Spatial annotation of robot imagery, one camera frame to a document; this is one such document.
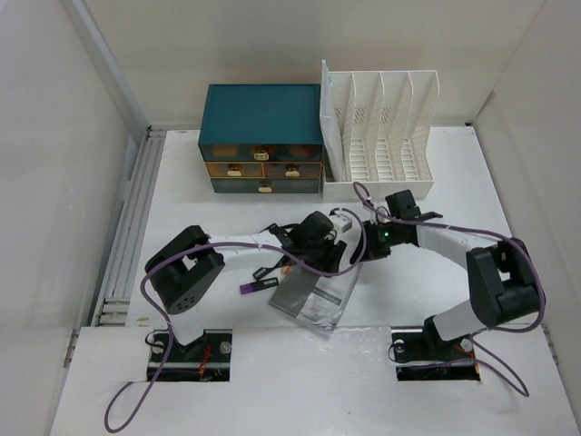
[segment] wooden drawer front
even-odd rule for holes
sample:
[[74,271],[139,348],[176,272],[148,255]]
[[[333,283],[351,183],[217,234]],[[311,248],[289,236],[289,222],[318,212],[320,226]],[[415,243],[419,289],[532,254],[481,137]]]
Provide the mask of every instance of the wooden drawer front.
[[290,179],[318,179],[320,177],[320,163],[265,163],[264,175]]
[[216,193],[317,193],[319,179],[212,179]]
[[316,144],[200,144],[206,162],[320,162]]
[[207,163],[210,177],[262,177],[261,163]]

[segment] black wire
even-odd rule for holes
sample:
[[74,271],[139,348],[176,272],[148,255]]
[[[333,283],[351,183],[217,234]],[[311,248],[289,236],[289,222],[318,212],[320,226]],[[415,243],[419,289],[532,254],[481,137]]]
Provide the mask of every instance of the black wire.
[[159,330],[152,330],[151,332],[147,333],[145,335],[145,339],[143,340],[147,345],[149,345],[150,347],[162,347],[161,345],[159,345],[158,343],[154,343],[154,342],[149,342],[148,339],[149,337],[156,333],[156,332],[167,332],[167,330],[163,330],[163,329],[159,329]]
[[391,352],[391,350],[393,350],[393,343],[392,343],[392,344],[389,346],[389,348],[388,348],[388,359],[390,359],[392,362],[394,362],[394,363],[408,363],[408,362],[411,362],[411,361],[401,361],[401,362],[400,362],[400,361],[396,361],[395,359],[391,359],[391,353],[390,353],[390,352]]

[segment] white wall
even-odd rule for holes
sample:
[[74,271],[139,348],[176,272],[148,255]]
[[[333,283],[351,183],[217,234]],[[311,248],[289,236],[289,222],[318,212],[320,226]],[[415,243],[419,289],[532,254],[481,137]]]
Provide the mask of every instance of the white wall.
[[59,1],[0,1],[0,434],[49,430],[127,142]]
[[436,69],[436,123],[472,121],[543,0],[86,0],[154,124],[199,125],[209,83]]
[[475,122],[513,233],[547,291],[547,325],[581,422],[581,2],[547,0]]

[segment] black mounting plate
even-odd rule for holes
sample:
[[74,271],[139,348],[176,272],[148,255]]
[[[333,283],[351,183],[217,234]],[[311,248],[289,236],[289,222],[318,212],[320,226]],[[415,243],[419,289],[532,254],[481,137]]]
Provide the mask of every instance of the black mounting plate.
[[[391,343],[393,346],[393,357],[397,363],[408,362],[447,362],[456,359],[464,359],[467,355],[457,347],[464,338],[455,341],[443,342],[438,348],[429,348],[425,342],[425,336],[421,327],[405,328],[401,330],[392,329]],[[396,346],[398,341],[403,341],[402,348]]]
[[[393,357],[396,363],[410,362],[449,362],[466,359],[468,354],[460,346],[463,339],[440,342],[438,347],[429,348],[426,336],[421,327],[394,328],[391,331]],[[428,381],[479,381],[480,373],[474,362],[467,362],[461,366],[447,366],[437,368],[421,368],[415,365],[398,365],[396,376],[399,382],[428,382]]]
[[[148,341],[158,344],[153,346],[147,364],[147,380],[153,377],[155,371],[163,357],[163,352],[167,346],[167,332],[155,332],[149,335]],[[230,344],[230,352],[223,352],[221,345],[223,342]],[[203,348],[189,359],[184,354],[177,342],[174,342],[170,356],[163,365],[159,377],[160,382],[199,382],[200,374],[198,368],[204,359],[203,349],[210,346],[211,355],[206,363],[203,380],[206,382],[227,382],[230,380],[230,360],[231,360],[231,331],[206,331],[206,340]]]

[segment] cable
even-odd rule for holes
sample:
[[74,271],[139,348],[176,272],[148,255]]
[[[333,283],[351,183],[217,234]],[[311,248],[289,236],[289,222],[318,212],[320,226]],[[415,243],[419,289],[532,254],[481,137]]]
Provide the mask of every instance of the cable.
[[200,382],[203,380],[203,374],[206,372],[206,364],[208,364],[210,356],[212,356],[212,348],[210,348],[210,345],[207,345],[206,348],[203,349],[203,360],[198,367],[198,372],[200,373]]
[[456,345],[456,344],[454,344],[454,348],[456,350],[458,350],[459,352],[461,352],[462,354],[466,354],[468,357],[474,358],[474,353],[473,352],[467,352],[462,347],[460,347],[459,345]]
[[332,238],[332,241],[335,241],[337,239],[337,231],[335,229],[331,229],[330,232],[327,233],[327,236],[330,236]]
[[165,330],[165,329],[156,329],[156,330],[152,330],[152,331],[150,331],[149,333],[147,333],[147,334],[145,335],[145,340],[144,340],[144,342],[145,342],[147,345],[149,345],[150,347],[159,347],[159,348],[161,348],[161,347],[160,347],[160,345],[156,344],[155,342],[149,342],[149,341],[148,341],[149,337],[150,337],[152,334],[155,334],[155,333],[157,333],[157,332],[163,332],[163,333],[166,333],[166,332],[167,332],[167,330]]
[[390,359],[394,363],[409,363],[411,361],[396,361],[395,358],[395,350],[393,350],[394,358],[391,357],[391,351],[393,350],[393,343],[388,348],[388,359]]
[[219,247],[242,247],[242,248],[258,248],[258,249],[264,249],[264,250],[273,250],[274,252],[278,252],[278,253],[284,254],[285,256],[289,257],[291,260],[293,260],[301,268],[303,268],[303,269],[305,269],[305,270],[307,270],[307,271],[309,271],[311,273],[315,273],[317,275],[320,275],[322,277],[337,277],[337,276],[346,274],[349,271],[351,271],[354,268],[356,268],[358,266],[359,262],[361,261],[361,259],[363,258],[363,254],[365,253],[365,251],[367,249],[367,235],[365,234],[365,227],[363,225],[363,221],[361,221],[361,219],[359,218],[359,216],[356,213],[354,213],[353,211],[351,211],[349,209],[342,209],[342,211],[344,211],[344,212],[352,215],[353,218],[355,218],[355,220],[357,221],[357,223],[359,225],[359,228],[361,229],[361,239],[363,241],[363,246],[362,246],[361,251],[359,252],[359,256],[357,258],[357,261],[354,262],[351,266],[345,268],[343,271],[339,271],[339,272],[335,272],[334,273],[334,272],[324,272],[324,271],[317,270],[315,268],[310,267],[308,264],[306,264],[304,261],[302,261],[301,259],[299,259],[298,257],[296,257],[294,254],[289,253],[286,250],[284,250],[284,249],[282,249],[280,247],[276,247],[274,245],[257,244],[257,243],[227,242],[227,243],[206,243],[205,245],[198,245],[198,246],[195,246],[195,247],[190,248],[188,250],[185,250],[185,251],[183,251],[181,253],[177,253],[174,256],[171,256],[168,259],[164,260],[163,262],[158,263],[147,274],[145,274],[144,277],[142,278],[141,283],[140,283],[140,291],[142,293],[143,298],[151,306],[153,306],[153,308],[157,312],[160,313],[160,315],[163,317],[163,320],[167,323],[167,332],[168,332],[167,347],[165,348],[165,353],[163,354],[162,360],[160,361],[160,365],[158,366],[157,370],[155,371],[155,374],[153,375],[152,379],[150,380],[149,384],[147,385],[147,388],[145,388],[145,391],[143,392],[141,398],[137,402],[137,405],[135,405],[135,408],[133,409],[133,411],[129,415],[129,418],[127,418],[127,420],[121,426],[117,427],[116,429],[112,428],[109,425],[109,414],[111,413],[111,409],[113,408],[113,405],[115,404],[115,402],[117,401],[117,399],[119,398],[119,396],[129,386],[131,386],[132,384],[134,384],[135,381],[129,381],[129,382],[127,382],[113,396],[113,398],[111,399],[111,401],[107,405],[107,409],[105,410],[105,415],[104,415],[104,426],[105,426],[105,429],[107,430],[107,432],[109,432],[109,433],[118,433],[119,431],[124,430],[131,423],[131,421],[133,420],[133,418],[135,418],[135,415],[137,414],[137,412],[139,411],[139,409],[142,407],[143,402],[145,401],[145,398],[147,398],[147,395],[149,394],[149,391],[153,387],[153,384],[159,378],[159,376],[160,376],[160,374],[162,372],[162,369],[163,369],[163,365],[167,362],[168,358],[170,357],[170,352],[172,351],[173,338],[174,338],[173,328],[172,328],[172,321],[170,320],[170,317],[165,312],[165,310],[159,304],[157,304],[153,300],[153,298],[147,293],[147,290],[145,289],[145,285],[147,284],[147,282],[150,281],[150,279],[152,278],[152,276],[154,276],[162,268],[165,268],[170,263],[174,263],[175,261],[181,260],[181,258],[183,258],[184,256],[187,256],[189,254],[195,254],[195,253],[198,253],[198,252],[201,252],[201,251],[204,251],[204,250],[208,250],[209,248],[219,248]]
[[518,392],[523,397],[525,397],[525,398],[530,397],[530,392],[528,391],[528,388],[525,385],[525,382],[523,381],[523,379],[520,378],[520,376],[517,374],[517,372],[515,370],[513,370],[508,363],[506,363],[500,357],[498,357],[496,354],[494,354],[491,350],[484,347],[479,342],[476,342],[474,340],[474,336],[475,335],[470,336],[470,340],[472,341],[472,343],[476,347],[478,347],[480,350],[482,350],[483,352],[488,354],[490,357],[492,357],[495,361],[497,361],[502,366],[504,366],[507,369],[507,371],[510,372],[510,374],[515,379],[517,379],[517,382],[518,382],[518,384],[520,384],[520,387],[516,386],[505,374],[500,372],[500,370],[498,370],[497,368],[492,366],[490,363],[484,362],[476,357],[468,357],[465,359],[456,359],[454,361],[449,361],[449,362],[431,363],[429,365],[415,365],[415,366],[410,366],[409,368],[412,370],[431,370],[431,369],[437,369],[437,368],[449,368],[449,367],[452,367],[454,365],[462,365],[462,364],[466,364],[466,363],[477,363],[478,365],[482,365],[482,366],[485,366],[488,369],[490,369],[503,382],[507,383],[512,389],[514,389],[516,392]]
[[408,220],[400,220],[398,218],[394,218],[388,213],[383,213],[378,207],[375,207],[375,204],[371,201],[371,197],[369,194],[369,190],[365,187],[365,185],[361,182],[353,182],[353,191],[359,197],[363,206],[367,209],[370,209],[372,212],[381,216],[387,220],[390,220],[396,224],[406,224],[406,225],[416,225],[416,226],[423,226],[423,227],[434,227],[437,229],[446,229],[452,230],[454,232],[461,232],[461,233],[476,233],[476,234],[485,234],[486,236],[492,236],[500,241],[504,241],[508,243],[512,248],[514,248],[518,254],[522,256],[522,258],[527,263],[527,266],[530,268],[531,272],[533,273],[533,278],[535,280],[535,287],[537,289],[538,294],[538,315],[537,318],[527,327],[522,329],[509,329],[506,327],[496,327],[494,330],[498,330],[500,332],[510,332],[510,333],[526,333],[532,332],[535,330],[536,327],[540,325],[543,321],[545,316],[545,306],[547,305],[547,298],[545,296],[545,291],[543,290],[543,286],[541,284],[540,278],[538,277],[537,269],[535,265],[531,261],[530,257],[528,256],[527,252],[525,252],[520,245],[512,241],[509,237],[505,236],[504,234],[492,232],[490,230],[482,230],[482,229],[472,229],[469,227],[461,227],[459,225],[448,225],[443,223],[425,223],[422,221],[408,221]]

